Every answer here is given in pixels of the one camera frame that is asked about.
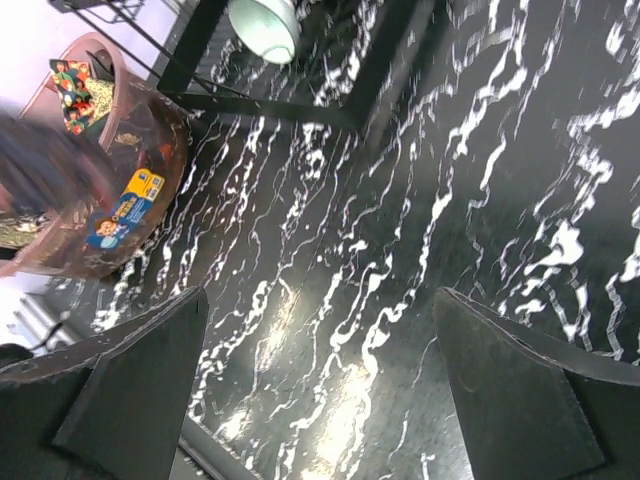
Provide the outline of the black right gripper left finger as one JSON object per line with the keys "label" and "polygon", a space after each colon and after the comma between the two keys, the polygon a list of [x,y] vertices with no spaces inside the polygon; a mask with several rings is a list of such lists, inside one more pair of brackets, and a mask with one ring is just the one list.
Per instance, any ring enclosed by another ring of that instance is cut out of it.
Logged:
{"label": "black right gripper left finger", "polygon": [[191,287],[52,353],[2,345],[2,478],[169,478],[207,318]]}

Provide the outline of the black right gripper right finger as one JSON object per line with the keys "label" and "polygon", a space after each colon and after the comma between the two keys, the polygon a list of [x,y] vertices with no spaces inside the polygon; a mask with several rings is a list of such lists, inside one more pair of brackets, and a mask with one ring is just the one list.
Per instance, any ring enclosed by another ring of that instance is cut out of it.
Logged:
{"label": "black right gripper right finger", "polygon": [[639,369],[434,297],[440,351],[477,479],[636,479]]}

